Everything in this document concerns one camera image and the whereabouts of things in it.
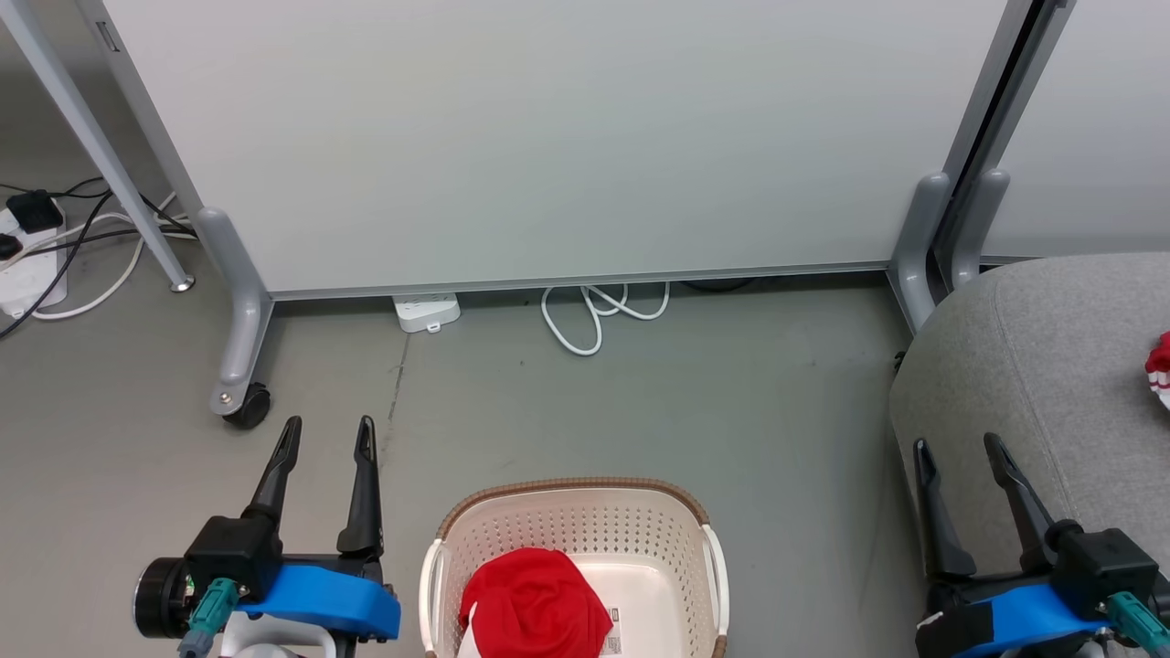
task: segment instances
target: gray upholstery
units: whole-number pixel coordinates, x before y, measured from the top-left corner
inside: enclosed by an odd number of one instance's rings
[[[895,377],[907,473],[927,438],[982,574],[1019,541],[983,433],[1000,434],[1055,519],[1117,527],[1170,567],[1170,411],[1144,363],[1170,331],[1170,254],[1072,256],[989,272],[950,295]]]

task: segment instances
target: teal connector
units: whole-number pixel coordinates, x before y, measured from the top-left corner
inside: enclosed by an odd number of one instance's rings
[[[215,642],[215,635],[227,624],[235,605],[240,603],[240,594],[235,583],[228,578],[212,581],[207,592],[199,599],[199,605],[191,614],[187,623],[191,630],[179,643],[179,658],[207,658]]]
[[[1109,597],[1109,621],[1121,635],[1136,642],[1154,658],[1170,658],[1170,630],[1128,591]]]

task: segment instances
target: coiled white cable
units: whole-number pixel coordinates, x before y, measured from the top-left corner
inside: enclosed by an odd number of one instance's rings
[[[626,306],[626,301],[629,299],[629,286],[625,283],[622,283],[621,286],[620,301],[611,297],[610,295],[605,294],[594,286],[581,286],[580,287],[581,297],[585,299],[585,307],[589,308],[590,316],[593,317],[593,334],[597,335],[597,342],[593,344],[593,347],[586,349],[578,348],[572,343],[570,343],[567,340],[565,340],[560,330],[557,329],[557,324],[552,322],[552,317],[549,316],[549,293],[551,293],[553,288],[545,288],[544,294],[541,295],[541,314],[544,315],[544,322],[549,325],[549,329],[552,330],[552,335],[556,336],[558,341],[560,341],[560,344],[564,345],[566,350],[573,352],[577,356],[593,356],[598,352],[598,350],[601,349],[601,317],[608,317],[611,315],[615,315],[618,311],[621,311],[635,320],[642,320],[642,321],[651,321],[661,316],[662,313],[666,311],[667,303],[670,302],[670,282],[668,281],[663,286],[665,288],[662,290],[662,306],[660,306],[659,309],[652,314],[644,314]],[[593,304],[593,299],[590,296],[590,293],[597,294],[597,296],[605,300],[612,308],[599,310]]]

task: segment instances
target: white plastic basket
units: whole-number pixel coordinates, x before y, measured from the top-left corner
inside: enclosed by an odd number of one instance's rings
[[[481,564],[542,547],[569,555],[619,621],[615,658],[722,658],[728,577],[707,512],[659,480],[583,478],[482,491],[443,520],[419,582],[427,658],[455,658],[463,588]]]

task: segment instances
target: white partition panel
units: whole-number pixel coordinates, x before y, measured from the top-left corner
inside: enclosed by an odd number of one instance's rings
[[[1081,0],[999,167],[991,256],[1170,249],[1170,2]]]
[[[887,261],[1004,11],[105,5],[276,293]]]

